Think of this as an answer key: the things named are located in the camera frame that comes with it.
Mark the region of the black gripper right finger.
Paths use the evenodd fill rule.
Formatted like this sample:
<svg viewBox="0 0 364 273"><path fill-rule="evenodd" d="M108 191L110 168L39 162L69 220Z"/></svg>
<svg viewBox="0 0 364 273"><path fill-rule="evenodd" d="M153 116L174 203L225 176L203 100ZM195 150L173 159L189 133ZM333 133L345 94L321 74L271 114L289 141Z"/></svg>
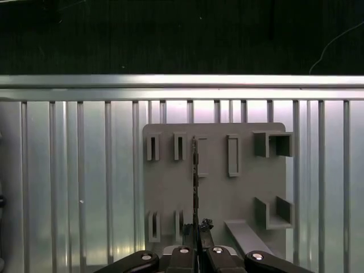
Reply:
<svg viewBox="0 0 364 273"><path fill-rule="evenodd" d="M213 241L211 219L205 218L199 226L201 272L309 272L285 259L263 250L250 250L239 257L227 246L216 245Z"/></svg>

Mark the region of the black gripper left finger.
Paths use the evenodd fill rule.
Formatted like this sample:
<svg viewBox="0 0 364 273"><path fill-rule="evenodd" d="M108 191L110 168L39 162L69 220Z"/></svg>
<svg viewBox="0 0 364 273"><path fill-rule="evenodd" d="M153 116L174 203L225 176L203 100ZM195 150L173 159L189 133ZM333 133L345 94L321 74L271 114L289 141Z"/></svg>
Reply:
<svg viewBox="0 0 364 273"><path fill-rule="evenodd" d="M99 269L99 272L196 272L194 227L184 225L183 245L165 247L161 256L148 250L138 251Z"/></svg>

